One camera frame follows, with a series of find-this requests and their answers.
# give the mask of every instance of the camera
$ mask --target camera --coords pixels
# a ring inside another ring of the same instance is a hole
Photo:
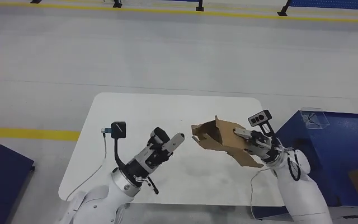
[[[260,124],[264,124],[271,119],[272,119],[272,116],[271,116],[269,110],[263,110],[260,113],[257,113],[254,116],[249,117],[248,121],[252,127],[255,127]]]

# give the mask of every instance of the open cardboard box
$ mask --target open cardboard box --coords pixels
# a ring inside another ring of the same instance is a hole
[[[249,153],[244,149],[248,148],[245,139],[234,134],[234,128],[244,128],[241,125],[225,120],[219,120],[215,116],[215,120],[204,124],[192,125],[192,138],[202,148],[206,150],[216,150],[227,152],[241,166],[263,167],[258,164]]]

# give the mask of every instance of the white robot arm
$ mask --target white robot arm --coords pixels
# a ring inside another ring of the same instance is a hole
[[[125,138],[125,123],[114,122],[111,128],[103,129],[102,133],[103,136],[111,133],[115,140],[118,167],[108,174],[108,185],[98,186],[88,193],[78,192],[59,224],[118,223],[124,204],[134,199],[143,182],[151,186],[156,194],[159,193],[149,175],[167,161],[185,139],[182,133],[170,139],[165,131],[156,128],[150,134],[147,146],[125,165],[117,155],[117,140]]]
[[[249,147],[245,150],[258,156],[277,177],[284,204],[296,223],[332,224],[327,203],[316,182],[308,176],[306,156],[300,150],[283,147],[269,124],[271,118],[269,111],[264,110],[248,119],[251,126],[259,125],[264,134],[242,128],[235,128],[234,133],[246,139]],[[265,132],[263,125],[270,131]]]

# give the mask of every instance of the white table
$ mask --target white table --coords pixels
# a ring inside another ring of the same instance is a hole
[[[219,119],[251,128],[247,118],[261,110],[258,100],[244,97],[101,93],[89,110],[59,196],[65,200],[101,165],[104,157],[101,128],[110,127],[115,121],[126,121],[127,138],[119,140],[118,150],[125,163],[143,149],[155,127],[161,127],[170,137],[178,132],[186,137],[169,161],[151,175],[159,195],[143,185],[133,202],[248,206],[250,179],[258,169],[240,167],[225,152],[202,149],[191,139],[191,124],[213,120],[217,115]],[[113,139],[108,136],[108,155],[103,168],[78,190],[88,191],[106,183],[106,174],[116,167],[113,148]],[[253,187],[253,205],[284,205],[270,171],[260,173]]]

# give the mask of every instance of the transparent container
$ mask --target transparent container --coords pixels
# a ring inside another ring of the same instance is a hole
[[[323,129],[329,126],[321,108],[302,108],[300,112],[307,129]]]

